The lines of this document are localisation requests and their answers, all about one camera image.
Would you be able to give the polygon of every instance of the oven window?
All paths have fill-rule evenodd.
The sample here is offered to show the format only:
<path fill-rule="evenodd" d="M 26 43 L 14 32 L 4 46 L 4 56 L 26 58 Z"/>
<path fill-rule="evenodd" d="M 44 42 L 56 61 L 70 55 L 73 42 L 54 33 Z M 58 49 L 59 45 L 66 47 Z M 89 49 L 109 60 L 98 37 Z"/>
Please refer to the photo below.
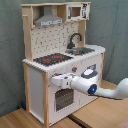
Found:
<path fill-rule="evenodd" d="M 74 90 L 62 89 L 55 93 L 56 111 L 59 111 L 73 103 Z"/>
<path fill-rule="evenodd" d="M 81 7 L 72 7 L 72 17 L 80 16 Z"/>

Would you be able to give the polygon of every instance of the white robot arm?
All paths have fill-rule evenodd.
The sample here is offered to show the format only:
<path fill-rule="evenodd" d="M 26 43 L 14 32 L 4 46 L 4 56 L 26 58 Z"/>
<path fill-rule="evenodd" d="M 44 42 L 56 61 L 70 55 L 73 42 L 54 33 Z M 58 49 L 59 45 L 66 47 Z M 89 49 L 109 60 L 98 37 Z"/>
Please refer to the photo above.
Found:
<path fill-rule="evenodd" d="M 81 77 L 73 73 L 55 75 L 51 78 L 51 82 L 61 89 L 75 89 L 91 96 L 111 99 L 124 99 L 128 97 L 128 78 L 123 79 L 115 90 L 103 89 L 97 86 L 98 73 L 91 69 L 87 69 Z"/>

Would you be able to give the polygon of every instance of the stovetop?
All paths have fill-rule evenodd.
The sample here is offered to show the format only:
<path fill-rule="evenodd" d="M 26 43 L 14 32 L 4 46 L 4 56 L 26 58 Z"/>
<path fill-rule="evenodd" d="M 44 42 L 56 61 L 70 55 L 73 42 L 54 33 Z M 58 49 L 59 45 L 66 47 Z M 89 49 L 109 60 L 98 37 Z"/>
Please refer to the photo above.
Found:
<path fill-rule="evenodd" d="M 58 63 L 67 61 L 69 59 L 73 59 L 73 57 L 70 57 L 70 56 L 67 56 L 64 54 L 60 54 L 60 53 L 54 53 L 51 55 L 36 58 L 33 61 L 48 67 L 50 65 L 58 64 Z"/>

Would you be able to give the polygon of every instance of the sink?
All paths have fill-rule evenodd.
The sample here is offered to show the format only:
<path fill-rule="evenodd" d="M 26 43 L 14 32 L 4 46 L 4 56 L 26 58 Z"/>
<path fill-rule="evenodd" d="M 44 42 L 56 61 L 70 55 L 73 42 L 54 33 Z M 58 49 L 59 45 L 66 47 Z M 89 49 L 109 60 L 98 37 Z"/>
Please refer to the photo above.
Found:
<path fill-rule="evenodd" d="M 86 47 L 77 47 L 73 49 L 68 49 L 65 51 L 65 53 L 72 54 L 72 55 L 83 55 L 88 54 L 90 52 L 94 52 L 94 49 L 86 48 Z"/>

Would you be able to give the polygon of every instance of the knob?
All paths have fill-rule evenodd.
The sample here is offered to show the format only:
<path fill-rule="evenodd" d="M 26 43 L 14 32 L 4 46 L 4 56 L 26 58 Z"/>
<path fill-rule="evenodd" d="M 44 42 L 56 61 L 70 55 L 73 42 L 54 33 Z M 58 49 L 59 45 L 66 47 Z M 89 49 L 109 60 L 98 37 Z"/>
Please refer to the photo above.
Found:
<path fill-rule="evenodd" d="M 73 68 L 72 68 L 72 71 L 73 71 L 73 72 L 76 72 L 76 70 L 77 70 L 77 67 L 73 67 Z"/>

